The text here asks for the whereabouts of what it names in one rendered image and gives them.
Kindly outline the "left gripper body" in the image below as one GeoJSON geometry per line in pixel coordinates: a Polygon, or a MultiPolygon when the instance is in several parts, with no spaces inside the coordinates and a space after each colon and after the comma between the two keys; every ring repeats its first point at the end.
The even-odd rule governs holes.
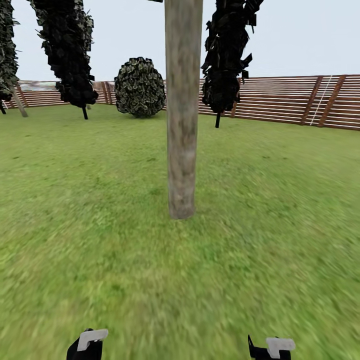
{"type": "Polygon", "coordinates": [[[77,351],[78,345],[71,345],[68,348],[66,360],[101,360],[102,341],[91,341],[86,350],[77,351]]]}

